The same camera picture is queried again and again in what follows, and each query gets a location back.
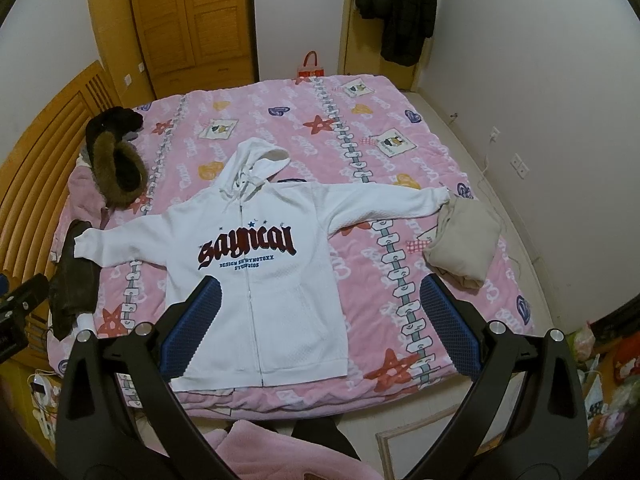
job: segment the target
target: hoodie cuff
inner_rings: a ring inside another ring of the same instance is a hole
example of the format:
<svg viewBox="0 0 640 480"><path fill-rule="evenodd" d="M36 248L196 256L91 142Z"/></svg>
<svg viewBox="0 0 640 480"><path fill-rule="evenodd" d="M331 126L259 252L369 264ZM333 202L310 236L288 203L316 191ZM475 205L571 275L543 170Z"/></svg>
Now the hoodie cuff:
<svg viewBox="0 0 640 480"><path fill-rule="evenodd" d="M89 231L90 230L87 229L87 231L76 237L74 245L74 258L85 258L88 254L88 249L90 249L90 240L88 240L87 232Z"/></svg>
<svg viewBox="0 0 640 480"><path fill-rule="evenodd" d="M438 207L449 201L449 189L447 189L447 187L437 187L433 194L436 202L438 203Z"/></svg>

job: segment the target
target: pink bedsheet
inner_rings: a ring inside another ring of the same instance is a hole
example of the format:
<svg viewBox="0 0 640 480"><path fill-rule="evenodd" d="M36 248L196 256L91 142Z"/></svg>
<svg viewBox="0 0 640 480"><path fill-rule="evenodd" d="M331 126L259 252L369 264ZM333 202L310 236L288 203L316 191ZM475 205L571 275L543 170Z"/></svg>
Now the pink bedsheet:
<svg viewBox="0 0 640 480"><path fill-rule="evenodd" d="M276 176L278 180L444 185L472 198L466 174L448 149L382 76L275 80L195 91L138 111L145 121L134 144L150 168L150 184L146 195L129 209L112 215L107 229L189 199L215 179L238 143L249 137L262 137L289 151L291 163ZM335 116L348 130L334 130L340 128L332 124ZM215 138L200 137L214 120L210 136ZM387 142L379 147L375 137L381 134ZM88 169L77 168L71 179L82 178L83 171ZM95 189L85 189L82 197L70 196L53 253L62 247L74 215L74 198L99 200ZM197 416L252 419L327 415L399 399L455 373L418 302L420 280L431 272L420 250L434 234L436 217L365 223L331 238L349 338L346 377L180 393L185 409ZM139 322L157 320L164 311L165 279L164 269L138 261L103 269L94 315L98 335L124 335ZM449 286L485 319L501 319L517 333L532 332L529 305L518 289L502 238L481 290ZM49 334L48 343L50 363L62 374L73 336L59 342ZM129 404L138 406L130 381L124 378L123 386Z"/></svg>

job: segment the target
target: zip-up hoodie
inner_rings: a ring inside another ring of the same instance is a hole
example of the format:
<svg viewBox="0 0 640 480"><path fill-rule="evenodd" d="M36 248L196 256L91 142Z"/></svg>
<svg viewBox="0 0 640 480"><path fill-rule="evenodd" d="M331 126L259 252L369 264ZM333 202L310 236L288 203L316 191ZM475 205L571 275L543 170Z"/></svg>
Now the zip-up hoodie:
<svg viewBox="0 0 640 480"><path fill-rule="evenodd" d="M347 373L347 334L328 238L359 222L428 216L446 187L267 179L289 163L280 147L238 145L212 186L159 215L76 238L75 256L111 267L166 267L166 304L214 276L222 307L175 391L305 383Z"/></svg>

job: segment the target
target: beige folded clothing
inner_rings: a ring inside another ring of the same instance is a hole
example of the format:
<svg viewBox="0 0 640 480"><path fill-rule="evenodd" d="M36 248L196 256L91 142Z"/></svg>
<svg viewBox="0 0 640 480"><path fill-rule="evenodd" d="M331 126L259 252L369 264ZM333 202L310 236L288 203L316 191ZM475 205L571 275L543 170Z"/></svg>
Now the beige folded clothing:
<svg viewBox="0 0 640 480"><path fill-rule="evenodd" d="M435 240L424 249L427 263L465 288L481 288L494 259L500 219L479 200L451 194L438 213Z"/></svg>

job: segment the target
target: metal bolt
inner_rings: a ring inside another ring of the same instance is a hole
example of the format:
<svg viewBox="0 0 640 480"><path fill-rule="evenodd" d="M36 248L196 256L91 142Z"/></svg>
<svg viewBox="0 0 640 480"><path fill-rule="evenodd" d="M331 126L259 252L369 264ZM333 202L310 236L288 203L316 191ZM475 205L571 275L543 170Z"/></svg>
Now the metal bolt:
<svg viewBox="0 0 640 480"><path fill-rule="evenodd" d="M507 331L507 327L505 327L503 322L492 321L489 323L489 330L494 334L504 334Z"/></svg>
<svg viewBox="0 0 640 480"><path fill-rule="evenodd" d="M553 339L554 341L561 342L564 339L564 334L560 332L557 328L553 329L549 333L549 335L551 336L551 339Z"/></svg>
<svg viewBox="0 0 640 480"><path fill-rule="evenodd" d="M143 322L136 326L135 332L138 335L149 335L151 331L154 329L154 326L151 323Z"/></svg>
<svg viewBox="0 0 640 480"><path fill-rule="evenodd" d="M90 337L91 337L91 330L82 330L76 336L76 340L78 340L81 343L86 343L87 341L89 341Z"/></svg>

